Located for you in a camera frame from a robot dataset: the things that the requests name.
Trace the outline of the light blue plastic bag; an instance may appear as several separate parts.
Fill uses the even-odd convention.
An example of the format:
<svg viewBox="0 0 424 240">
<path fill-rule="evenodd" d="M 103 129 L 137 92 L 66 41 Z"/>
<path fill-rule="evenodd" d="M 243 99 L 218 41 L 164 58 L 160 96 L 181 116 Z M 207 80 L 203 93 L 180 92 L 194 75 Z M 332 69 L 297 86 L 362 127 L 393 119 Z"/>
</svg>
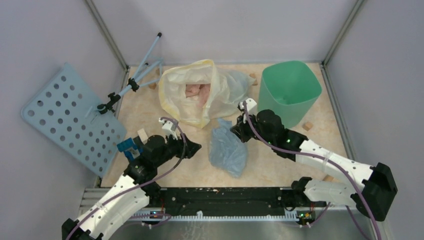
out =
<svg viewBox="0 0 424 240">
<path fill-rule="evenodd" d="M 247 146 L 231 132 L 231 121 L 219 118 L 217 123 L 211 131 L 209 162 L 233 178 L 240 178 L 248 160 Z"/>
</svg>

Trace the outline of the translucent white yellow trash bag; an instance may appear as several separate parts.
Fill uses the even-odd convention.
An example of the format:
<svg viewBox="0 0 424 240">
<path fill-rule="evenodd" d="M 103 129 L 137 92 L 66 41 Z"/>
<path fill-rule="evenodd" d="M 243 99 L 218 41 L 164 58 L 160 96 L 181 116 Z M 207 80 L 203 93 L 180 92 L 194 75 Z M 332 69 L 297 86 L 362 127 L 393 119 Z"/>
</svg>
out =
<svg viewBox="0 0 424 240">
<path fill-rule="evenodd" d="M 255 77 L 217 67 L 211 59 L 170 68 L 158 83 L 163 110 L 187 125 L 204 128 L 212 119 L 233 115 L 248 98 Z"/>
</svg>

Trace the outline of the green plastic trash bin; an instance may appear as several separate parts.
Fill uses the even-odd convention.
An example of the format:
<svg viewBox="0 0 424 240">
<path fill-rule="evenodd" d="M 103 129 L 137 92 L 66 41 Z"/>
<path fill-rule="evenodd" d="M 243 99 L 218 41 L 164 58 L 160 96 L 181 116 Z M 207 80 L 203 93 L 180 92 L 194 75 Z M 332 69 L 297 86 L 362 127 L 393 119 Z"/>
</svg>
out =
<svg viewBox="0 0 424 240">
<path fill-rule="evenodd" d="M 262 71 L 257 110 L 272 110 L 286 128 L 298 125 L 323 89 L 302 61 L 286 61 Z"/>
</svg>

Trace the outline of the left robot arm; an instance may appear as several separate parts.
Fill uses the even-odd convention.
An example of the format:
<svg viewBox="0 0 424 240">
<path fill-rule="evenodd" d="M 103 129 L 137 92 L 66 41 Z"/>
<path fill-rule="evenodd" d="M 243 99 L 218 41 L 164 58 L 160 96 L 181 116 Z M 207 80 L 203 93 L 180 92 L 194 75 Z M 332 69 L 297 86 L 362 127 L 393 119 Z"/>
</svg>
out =
<svg viewBox="0 0 424 240">
<path fill-rule="evenodd" d="M 167 161 L 192 158 L 202 145 L 184 134 L 174 137 L 152 135 L 146 141 L 139 137 L 133 143 L 139 155 L 132 160 L 108 192 L 80 217 L 67 219 L 61 226 L 63 240 L 108 240 L 113 234 L 144 207 L 160 202 L 157 184 L 158 168 Z"/>
</svg>

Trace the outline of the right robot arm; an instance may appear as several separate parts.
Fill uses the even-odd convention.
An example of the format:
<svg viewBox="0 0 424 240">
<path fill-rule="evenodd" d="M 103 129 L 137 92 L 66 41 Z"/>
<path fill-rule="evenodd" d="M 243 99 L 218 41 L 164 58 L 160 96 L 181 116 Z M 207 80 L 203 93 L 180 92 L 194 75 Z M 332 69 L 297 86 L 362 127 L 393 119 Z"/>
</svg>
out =
<svg viewBox="0 0 424 240">
<path fill-rule="evenodd" d="M 242 142 L 261 141 L 278 156 L 316 168 L 338 179 L 338 183 L 302 177 L 292 183 L 293 200 L 299 206 L 310 202 L 332 202 L 355 207 L 378 222 L 386 220 L 398 193 L 391 168 L 384 163 L 361 163 L 318 145 L 306 135 L 286 128 L 272 110 L 252 114 L 241 107 L 230 129 Z"/>
</svg>

